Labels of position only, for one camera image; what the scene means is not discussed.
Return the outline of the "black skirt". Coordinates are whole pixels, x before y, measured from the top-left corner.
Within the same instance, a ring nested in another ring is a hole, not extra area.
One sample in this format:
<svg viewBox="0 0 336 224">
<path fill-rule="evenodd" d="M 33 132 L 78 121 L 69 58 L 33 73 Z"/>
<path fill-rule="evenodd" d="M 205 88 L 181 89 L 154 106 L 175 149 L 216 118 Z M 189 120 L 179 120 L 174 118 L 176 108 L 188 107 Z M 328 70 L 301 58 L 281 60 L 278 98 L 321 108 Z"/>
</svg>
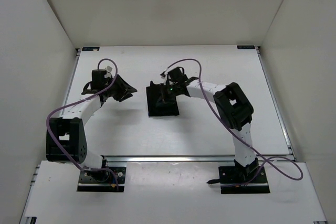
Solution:
<svg viewBox="0 0 336 224">
<path fill-rule="evenodd" d="M 162 83 L 155 84 L 150 81 L 149 86 L 146 87 L 149 117 L 178 116 L 180 114 L 176 98 L 168 98 L 165 92 L 165 85 Z"/>
</svg>

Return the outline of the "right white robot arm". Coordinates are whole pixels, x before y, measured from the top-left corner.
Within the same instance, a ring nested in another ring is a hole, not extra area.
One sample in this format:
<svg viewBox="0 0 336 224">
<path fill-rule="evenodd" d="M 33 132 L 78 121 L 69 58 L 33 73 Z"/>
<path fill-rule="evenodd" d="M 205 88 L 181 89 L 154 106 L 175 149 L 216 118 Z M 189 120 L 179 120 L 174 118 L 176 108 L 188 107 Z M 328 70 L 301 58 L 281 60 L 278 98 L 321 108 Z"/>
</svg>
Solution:
<svg viewBox="0 0 336 224">
<path fill-rule="evenodd" d="M 240 86 L 235 82 L 224 86 L 200 81 L 198 77 L 189 78 L 182 67 L 174 68 L 163 77 L 163 83 L 150 82 L 146 88 L 148 115 L 178 116 L 180 112 L 176 98 L 179 95 L 215 104 L 220 121 L 233 134 L 236 178 L 241 182 L 253 178 L 258 168 L 256 154 L 251 149 L 250 128 L 254 108 Z"/>
</svg>

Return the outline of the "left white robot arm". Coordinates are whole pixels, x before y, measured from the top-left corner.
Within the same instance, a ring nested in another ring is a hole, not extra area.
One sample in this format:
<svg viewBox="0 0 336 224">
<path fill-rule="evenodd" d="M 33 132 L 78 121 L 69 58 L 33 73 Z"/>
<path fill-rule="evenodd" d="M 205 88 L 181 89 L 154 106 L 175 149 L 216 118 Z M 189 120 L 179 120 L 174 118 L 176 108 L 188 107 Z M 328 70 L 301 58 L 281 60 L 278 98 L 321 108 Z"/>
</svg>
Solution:
<svg viewBox="0 0 336 224">
<path fill-rule="evenodd" d="M 106 159 L 88 150 L 85 125 L 109 98 L 122 102 L 133 96 L 137 89 L 129 85 L 119 74 L 96 69 L 91 81 L 83 87 L 80 100 L 62 107 L 64 113 L 47 118 L 46 158 L 49 162 L 72 162 L 81 171 L 91 170 L 98 181 L 109 177 Z"/>
</svg>

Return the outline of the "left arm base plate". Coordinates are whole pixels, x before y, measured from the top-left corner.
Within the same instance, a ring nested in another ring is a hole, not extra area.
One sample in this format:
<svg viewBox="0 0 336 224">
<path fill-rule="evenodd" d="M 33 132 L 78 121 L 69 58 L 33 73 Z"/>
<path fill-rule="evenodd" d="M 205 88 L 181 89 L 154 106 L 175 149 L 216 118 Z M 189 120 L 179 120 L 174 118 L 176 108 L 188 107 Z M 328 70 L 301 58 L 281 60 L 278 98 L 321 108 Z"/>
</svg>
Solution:
<svg viewBox="0 0 336 224">
<path fill-rule="evenodd" d="M 126 163 L 103 162 L 104 168 L 109 168 L 114 172 L 117 179 L 109 170 L 84 171 L 80 172 L 77 191 L 79 192 L 104 192 L 122 193 L 124 192 L 125 179 L 127 174 Z"/>
</svg>

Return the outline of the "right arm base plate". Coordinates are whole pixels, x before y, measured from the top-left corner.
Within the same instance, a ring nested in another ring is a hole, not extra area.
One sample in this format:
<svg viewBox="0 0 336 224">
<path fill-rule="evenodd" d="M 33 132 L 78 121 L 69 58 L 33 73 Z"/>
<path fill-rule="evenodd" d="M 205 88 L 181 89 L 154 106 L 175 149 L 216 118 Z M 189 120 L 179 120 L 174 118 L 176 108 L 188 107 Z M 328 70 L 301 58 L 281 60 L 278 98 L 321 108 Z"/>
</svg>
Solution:
<svg viewBox="0 0 336 224">
<path fill-rule="evenodd" d="M 265 168 L 257 169 L 247 178 L 237 173 L 235 166 L 220 166 L 219 178 L 211 179 L 209 185 L 220 184 L 221 194 L 269 194 L 269 184 Z"/>
</svg>

